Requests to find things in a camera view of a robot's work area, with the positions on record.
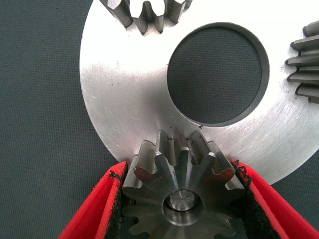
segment metal gear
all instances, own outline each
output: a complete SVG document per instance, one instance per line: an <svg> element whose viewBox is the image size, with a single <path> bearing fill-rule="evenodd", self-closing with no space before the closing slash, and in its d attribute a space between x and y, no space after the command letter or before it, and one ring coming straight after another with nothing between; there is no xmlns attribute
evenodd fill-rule
<svg viewBox="0 0 319 239"><path fill-rule="evenodd" d="M233 236L230 203L245 193L234 172L218 146L198 131L189 140L159 131L156 145L143 142L123 184L134 201L123 214L139 221L130 232L152 239Z"/></svg>
<svg viewBox="0 0 319 239"><path fill-rule="evenodd" d="M287 60L287 65L297 67L288 81L301 83L296 94L319 104L319 21L305 26L304 34L306 38L291 44L300 55Z"/></svg>
<svg viewBox="0 0 319 239"><path fill-rule="evenodd" d="M164 16L178 23L185 8L192 0L100 0L124 27L134 21L141 34L144 34L150 21L163 32Z"/></svg>

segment machined metal surface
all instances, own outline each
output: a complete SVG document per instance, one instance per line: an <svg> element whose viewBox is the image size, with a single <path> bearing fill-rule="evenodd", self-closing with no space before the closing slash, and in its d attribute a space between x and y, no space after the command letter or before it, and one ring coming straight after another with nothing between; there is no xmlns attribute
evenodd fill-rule
<svg viewBox="0 0 319 239"><path fill-rule="evenodd" d="M230 203L245 194L234 172L199 132L186 141L159 131L156 145L143 142L123 184L123 193L135 200L123 214L139 220L130 232L151 239L233 236Z"/></svg>
<svg viewBox="0 0 319 239"><path fill-rule="evenodd" d="M164 17L178 23L185 8L192 0L100 0L124 27L133 21L142 34L146 32L149 22L153 22L159 32L163 32Z"/></svg>
<svg viewBox="0 0 319 239"><path fill-rule="evenodd" d="M144 140L155 144L159 130L169 137L178 128L186 136L200 130L228 159L251 165L269 183L296 170L319 148L319 105L295 95L298 83L287 78L296 67L285 65L298 56L291 41L303 38L301 29L318 19L319 2L303 3L312 7L304 12L291 1L193 1L178 24L168 21L162 34L150 29L142 36L134 24L123 28L94 0L83 32L80 76L89 116L108 150L118 161L130 162ZM204 124L183 115L172 102L167 66L188 34L221 22L256 36L267 53L269 77L243 114Z"/></svg>
<svg viewBox="0 0 319 239"><path fill-rule="evenodd" d="M287 60L288 65L298 67L288 80L301 83L296 90L297 95L319 104L319 21L305 26L304 34L306 38L291 44L300 55Z"/></svg>

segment gray fabric surface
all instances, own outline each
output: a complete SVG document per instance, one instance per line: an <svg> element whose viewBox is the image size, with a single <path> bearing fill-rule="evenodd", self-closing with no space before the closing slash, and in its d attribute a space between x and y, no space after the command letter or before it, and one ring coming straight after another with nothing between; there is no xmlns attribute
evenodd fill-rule
<svg viewBox="0 0 319 239"><path fill-rule="evenodd" d="M0 238L56 238L116 163L80 88L90 4L0 2ZM319 153L274 185L317 229L318 160Z"/></svg>
<svg viewBox="0 0 319 239"><path fill-rule="evenodd" d="M189 118L221 123L251 104L261 80L252 43L237 31L210 27L187 36L168 66L170 96Z"/></svg>

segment steel disc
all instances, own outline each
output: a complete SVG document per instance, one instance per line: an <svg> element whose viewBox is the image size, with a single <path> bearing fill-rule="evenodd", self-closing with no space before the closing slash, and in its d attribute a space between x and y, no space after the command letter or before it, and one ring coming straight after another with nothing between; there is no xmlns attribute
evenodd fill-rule
<svg viewBox="0 0 319 239"><path fill-rule="evenodd" d="M300 11L297 1L197 0L178 24L167 21L162 34L149 30L143 36L133 24L125 29L94 0L82 37L80 76L87 111L108 150L118 161L130 162L144 140L155 143L159 130L169 136L201 130L227 158L251 165L269 183L296 170L319 148L319 105L295 95L298 83L287 77L296 68L285 65L298 55L290 43L318 19L319 2L303 4L307 11ZM169 60L191 32L225 23L244 31L260 53L262 84L238 117L220 124L195 122L170 98Z"/></svg>

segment spur gear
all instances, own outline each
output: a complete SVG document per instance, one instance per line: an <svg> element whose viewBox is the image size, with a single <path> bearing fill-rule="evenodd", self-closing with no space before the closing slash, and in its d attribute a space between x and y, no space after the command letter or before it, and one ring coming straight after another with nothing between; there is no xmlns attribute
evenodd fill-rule
<svg viewBox="0 0 319 239"><path fill-rule="evenodd" d="M291 44L299 56L287 60L287 65L297 67L288 81L301 83L296 94L319 104L319 21L305 26L304 34L306 38Z"/></svg>
<svg viewBox="0 0 319 239"><path fill-rule="evenodd" d="M192 239L232 237L230 203L245 189L218 146L198 131L189 140L159 131L156 145L144 141L133 159L123 193L133 199L124 216L138 219L132 234Z"/></svg>
<svg viewBox="0 0 319 239"><path fill-rule="evenodd" d="M153 21L156 29L163 32L164 16L178 23L185 8L192 0L100 0L124 27L134 21L139 31L144 34L149 22Z"/></svg>

